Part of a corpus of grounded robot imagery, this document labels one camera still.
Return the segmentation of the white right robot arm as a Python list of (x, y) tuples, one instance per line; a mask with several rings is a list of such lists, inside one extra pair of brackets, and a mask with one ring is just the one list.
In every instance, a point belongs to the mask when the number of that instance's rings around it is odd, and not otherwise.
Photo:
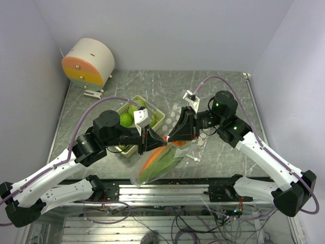
[(224, 188), (225, 198), (252, 197), (267, 201), (284, 215), (294, 217), (312, 197), (316, 175), (302, 171), (284, 160), (254, 132), (252, 126), (236, 115), (238, 102), (233, 94), (221, 90), (208, 103), (208, 110), (199, 112), (200, 99), (188, 90), (183, 99), (189, 105), (181, 108), (180, 117), (167, 136), (168, 142), (192, 141), (208, 128), (215, 128), (219, 138), (244, 153), (273, 180), (272, 183), (234, 175)]

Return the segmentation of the clear bag orange zipper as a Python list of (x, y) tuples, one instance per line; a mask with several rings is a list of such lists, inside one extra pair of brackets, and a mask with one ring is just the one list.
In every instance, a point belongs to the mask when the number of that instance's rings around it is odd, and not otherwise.
[(133, 185), (146, 185), (161, 179), (182, 161), (181, 158), (175, 157), (176, 150), (172, 148), (171, 143), (168, 142), (167, 146), (145, 152), (140, 156), (130, 178)]

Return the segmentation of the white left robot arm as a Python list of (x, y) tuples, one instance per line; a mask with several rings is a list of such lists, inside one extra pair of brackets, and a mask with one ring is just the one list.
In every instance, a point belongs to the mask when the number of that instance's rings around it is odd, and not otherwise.
[(1, 199), (6, 205), (10, 223), (20, 228), (64, 204), (87, 199), (100, 201), (105, 187), (96, 175), (64, 187), (57, 184), (104, 158), (110, 146), (136, 145), (138, 153), (143, 154), (167, 145), (149, 125), (146, 110), (135, 112), (135, 123), (134, 128), (123, 127), (116, 111), (104, 111), (93, 120), (86, 133), (81, 134), (47, 166), (19, 182), (2, 183)]

